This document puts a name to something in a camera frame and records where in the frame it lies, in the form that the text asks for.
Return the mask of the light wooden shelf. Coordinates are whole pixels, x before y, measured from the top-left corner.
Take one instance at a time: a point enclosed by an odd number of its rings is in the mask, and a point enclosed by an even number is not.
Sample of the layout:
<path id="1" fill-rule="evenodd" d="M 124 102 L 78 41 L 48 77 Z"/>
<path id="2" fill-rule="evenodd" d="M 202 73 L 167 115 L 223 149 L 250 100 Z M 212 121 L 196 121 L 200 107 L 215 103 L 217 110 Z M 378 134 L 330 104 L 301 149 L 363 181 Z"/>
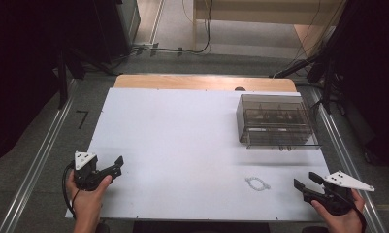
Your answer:
<path id="1" fill-rule="evenodd" d="M 193 21 L 213 20 L 292 24 L 307 56 L 340 19 L 343 0 L 193 0 Z"/>

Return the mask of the black metal stand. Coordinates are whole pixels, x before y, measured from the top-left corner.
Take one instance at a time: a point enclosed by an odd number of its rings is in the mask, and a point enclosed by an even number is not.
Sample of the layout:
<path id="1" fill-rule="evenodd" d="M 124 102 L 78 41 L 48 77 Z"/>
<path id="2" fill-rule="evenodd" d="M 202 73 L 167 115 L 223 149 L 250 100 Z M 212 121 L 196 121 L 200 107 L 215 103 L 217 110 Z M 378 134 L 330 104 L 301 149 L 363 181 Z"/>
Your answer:
<path id="1" fill-rule="evenodd" d="M 103 71 L 110 76 L 117 76 L 117 73 L 102 63 L 88 56 L 83 51 L 71 48 L 67 46 L 61 46 L 57 49 L 57 80 L 59 86 L 59 104 L 58 109 L 61 110 L 68 102 L 68 84 L 67 84 L 67 72 L 69 69 L 75 79 L 83 79 L 85 76 L 85 70 L 81 65 L 81 61 L 85 61 L 88 64 L 94 66 L 97 70 Z"/>
<path id="2" fill-rule="evenodd" d="M 343 34 L 351 18 L 351 2 L 353 0 L 343 0 L 343 4 L 339 7 L 341 11 L 339 22 L 333 32 L 326 34 L 326 41 L 323 43 L 319 52 L 306 59 L 297 61 L 294 59 L 289 67 L 272 75 L 272 78 L 279 79 L 311 65 L 311 69 L 307 74 L 309 83 L 317 83 L 321 77 L 324 78 L 323 92 L 317 105 L 321 104 L 328 114 L 330 110 L 330 96 L 332 88 L 332 78 L 335 75 L 336 56 L 338 53 L 338 42 Z"/>

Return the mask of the smoky transparent drawer box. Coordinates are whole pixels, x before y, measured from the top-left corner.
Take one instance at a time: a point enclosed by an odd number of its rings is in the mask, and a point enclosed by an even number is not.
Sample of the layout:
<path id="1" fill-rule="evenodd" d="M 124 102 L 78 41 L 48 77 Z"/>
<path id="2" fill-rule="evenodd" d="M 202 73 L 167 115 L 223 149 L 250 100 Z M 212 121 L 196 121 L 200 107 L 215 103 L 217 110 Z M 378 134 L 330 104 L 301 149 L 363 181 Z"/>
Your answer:
<path id="1" fill-rule="evenodd" d="M 236 117 L 239 141 L 248 149 L 320 148 L 301 96 L 242 94 Z"/>

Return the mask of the person's right hand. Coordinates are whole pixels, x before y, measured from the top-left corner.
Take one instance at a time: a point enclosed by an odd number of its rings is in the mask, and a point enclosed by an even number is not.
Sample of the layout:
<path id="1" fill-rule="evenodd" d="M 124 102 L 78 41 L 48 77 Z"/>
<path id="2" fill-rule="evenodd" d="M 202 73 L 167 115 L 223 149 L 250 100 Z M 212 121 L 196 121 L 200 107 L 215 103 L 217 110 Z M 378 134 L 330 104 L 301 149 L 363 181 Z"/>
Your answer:
<path id="1" fill-rule="evenodd" d="M 359 211 L 362 213 L 364 211 L 365 201 L 358 193 L 357 190 L 352 189 L 352 196 L 354 199 L 354 204 L 356 208 L 350 210 L 346 215 L 342 216 L 333 216 L 331 215 L 325 207 L 316 200 L 312 200 L 310 204 L 316 210 L 316 212 L 324 219 L 328 231 L 329 228 L 361 228 L 363 229 L 362 221 L 357 213 Z"/>

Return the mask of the person's left hand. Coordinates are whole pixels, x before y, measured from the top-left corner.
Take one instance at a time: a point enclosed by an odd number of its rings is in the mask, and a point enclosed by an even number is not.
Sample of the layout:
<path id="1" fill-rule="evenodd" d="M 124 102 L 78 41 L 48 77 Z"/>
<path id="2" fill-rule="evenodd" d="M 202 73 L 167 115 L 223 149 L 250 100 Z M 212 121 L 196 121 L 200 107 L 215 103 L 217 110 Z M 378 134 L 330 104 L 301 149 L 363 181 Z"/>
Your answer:
<path id="1" fill-rule="evenodd" d="M 111 182 L 112 177 L 106 176 L 95 190 L 84 191 L 76 187 L 74 172 L 70 173 L 66 187 L 74 199 L 76 223 L 98 224 L 103 197 Z"/>

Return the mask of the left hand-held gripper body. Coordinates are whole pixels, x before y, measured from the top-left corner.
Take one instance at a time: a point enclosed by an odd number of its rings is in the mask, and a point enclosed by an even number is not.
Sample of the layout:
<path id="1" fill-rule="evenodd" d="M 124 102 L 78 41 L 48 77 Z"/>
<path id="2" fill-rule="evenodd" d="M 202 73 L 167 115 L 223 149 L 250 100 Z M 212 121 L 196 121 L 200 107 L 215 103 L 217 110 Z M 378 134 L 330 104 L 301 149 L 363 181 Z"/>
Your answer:
<path id="1" fill-rule="evenodd" d="M 75 155 L 75 184 L 78 189 L 92 191 L 95 190 L 101 180 L 107 175 L 110 175 L 113 171 L 112 167 L 104 170 L 98 170 L 96 167 L 98 158 L 93 152 L 79 152 L 76 151 Z"/>

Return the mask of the aluminium rail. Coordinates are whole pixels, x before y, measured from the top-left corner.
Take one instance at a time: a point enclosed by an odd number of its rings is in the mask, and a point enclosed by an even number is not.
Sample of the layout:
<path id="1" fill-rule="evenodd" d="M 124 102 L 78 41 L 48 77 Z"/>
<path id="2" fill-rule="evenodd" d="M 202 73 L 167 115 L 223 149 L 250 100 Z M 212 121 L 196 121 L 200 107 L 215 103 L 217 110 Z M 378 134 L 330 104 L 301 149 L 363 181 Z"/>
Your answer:
<path id="1" fill-rule="evenodd" d="M 0 233 L 14 233 L 17 223 L 28 203 L 44 166 L 49 158 L 50 151 L 67 117 L 73 101 L 74 94 L 78 89 L 79 81 L 71 80 L 68 85 L 68 100 L 61 110 L 58 110 L 51 122 L 47 135 L 45 136 L 36 156 L 29 167 L 28 172 L 22 180 L 16 195 L 13 197 L 11 205 L 0 225 Z"/>
<path id="2" fill-rule="evenodd" d="M 351 158 L 349 150 L 347 149 L 341 137 L 341 134 L 336 126 L 333 116 L 329 115 L 322 106 L 319 107 L 319 115 L 323 123 L 325 124 L 325 128 L 328 132 L 328 135 L 331 139 L 334 149 L 337 152 L 337 156 L 339 158 L 343 171 L 347 175 L 350 175 L 351 177 L 360 180 L 361 176 L 355 167 L 355 164 Z M 359 194 L 365 200 L 365 219 L 368 223 L 368 232 L 387 233 L 385 226 L 377 212 L 376 206 L 373 203 L 373 200 L 370 196 L 370 192 L 365 190 L 360 190 Z"/>

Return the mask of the dark cabinet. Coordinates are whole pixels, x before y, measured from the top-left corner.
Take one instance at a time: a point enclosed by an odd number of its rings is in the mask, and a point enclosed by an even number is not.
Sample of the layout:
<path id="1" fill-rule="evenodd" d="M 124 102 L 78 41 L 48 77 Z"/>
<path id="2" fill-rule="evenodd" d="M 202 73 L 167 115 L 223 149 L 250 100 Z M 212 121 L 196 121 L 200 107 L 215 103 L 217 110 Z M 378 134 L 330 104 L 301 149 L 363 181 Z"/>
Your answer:
<path id="1" fill-rule="evenodd" d="M 137 0 L 94 0 L 103 35 L 105 61 L 129 55 L 141 17 Z"/>

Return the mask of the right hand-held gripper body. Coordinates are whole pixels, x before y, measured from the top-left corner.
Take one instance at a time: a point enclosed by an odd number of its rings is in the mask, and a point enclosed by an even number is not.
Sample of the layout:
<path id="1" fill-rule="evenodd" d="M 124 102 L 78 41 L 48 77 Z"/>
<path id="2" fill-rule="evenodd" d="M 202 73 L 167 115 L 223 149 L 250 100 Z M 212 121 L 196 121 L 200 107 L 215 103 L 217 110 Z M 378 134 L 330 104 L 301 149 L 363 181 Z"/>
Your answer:
<path id="1" fill-rule="evenodd" d="M 342 171 L 337 171 L 328 176 L 322 177 L 324 192 L 319 193 L 311 190 L 309 194 L 303 194 L 303 200 L 310 203 L 312 200 L 318 201 L 333 216 L 347 214 L 355 207 L 351 189 L 374 191 L 370 184 L 363 183 Z"/>

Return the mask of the wooden table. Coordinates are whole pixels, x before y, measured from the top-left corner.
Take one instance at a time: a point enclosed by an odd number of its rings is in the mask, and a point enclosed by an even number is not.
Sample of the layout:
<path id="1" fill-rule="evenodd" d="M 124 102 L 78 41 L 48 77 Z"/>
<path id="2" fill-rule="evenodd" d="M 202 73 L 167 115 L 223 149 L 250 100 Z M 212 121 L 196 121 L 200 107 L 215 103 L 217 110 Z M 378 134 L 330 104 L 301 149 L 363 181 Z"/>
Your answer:
<path id="1" fill-rule="evenodd" d="M 152 89 L 195 89 L 245 91 L 296 92 L 297 88 L 290 79 L 245 78 L 215 75 L 158 75 L 138 74 L 120 75 L 116 78 L 115 88 L 152 88 Z"/>

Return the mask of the white board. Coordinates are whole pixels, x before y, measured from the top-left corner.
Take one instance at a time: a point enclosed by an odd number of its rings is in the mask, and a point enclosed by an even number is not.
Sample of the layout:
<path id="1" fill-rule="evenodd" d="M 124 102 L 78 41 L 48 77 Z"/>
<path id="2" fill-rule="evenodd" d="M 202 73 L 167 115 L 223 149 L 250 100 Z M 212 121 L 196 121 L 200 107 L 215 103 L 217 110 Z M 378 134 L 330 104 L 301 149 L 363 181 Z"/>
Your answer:
<path id="1" fill-rule="evenodd" d="M 317 221 L 294 188 L 325 175 L 321 150 L 248 149 L 239 141 L 237 91 L 112 88 L 89 151 L 106 168 L 120 157 L 107 218 Z"/>

